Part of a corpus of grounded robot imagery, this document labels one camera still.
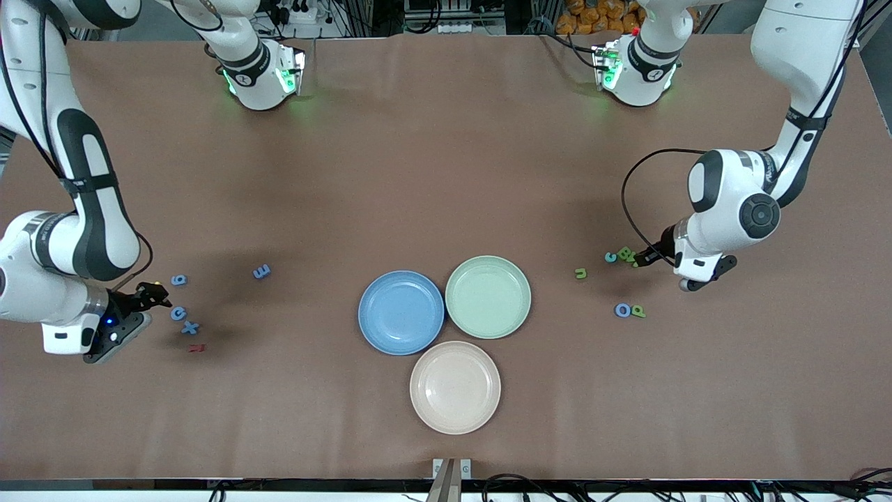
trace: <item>tabletop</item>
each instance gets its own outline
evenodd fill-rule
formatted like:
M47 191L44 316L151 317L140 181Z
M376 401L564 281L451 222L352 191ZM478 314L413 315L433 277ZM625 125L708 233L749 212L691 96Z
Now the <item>tabletop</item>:
M803 195L736 269L684 294L667 266L604 261L641 247L619 188L643 155L775 140L789 95L748 41L692 37L673 88L630 108L548 39L323 40L304 96L263 113L227 93L201 43L72 42L78 95L154 246L141 279L202 327L180 334L158 311L94 367L0 322L0 478L414 478L450 456L478 477L554 479L892 464L892 142L856 54ZM696 156L662 157L629 188L651 238L691 212ZM34 209L70 200L17 141L2 222ZM420 354L377 352L356 311L385 272L444 289L476 255L517 264L533 308L504 339L446 323L436 341L471 341L502 379L490 421L448 436L410 403ZM647 318L617 318L619 302Z

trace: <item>white plate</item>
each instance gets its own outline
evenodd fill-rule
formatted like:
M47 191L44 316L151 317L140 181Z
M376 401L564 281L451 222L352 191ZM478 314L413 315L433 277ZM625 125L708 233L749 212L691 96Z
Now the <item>white plate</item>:
M467 434L483 427L499 406L499 369L476 345L444 342L418 359L409 394L415 413L428 427Z

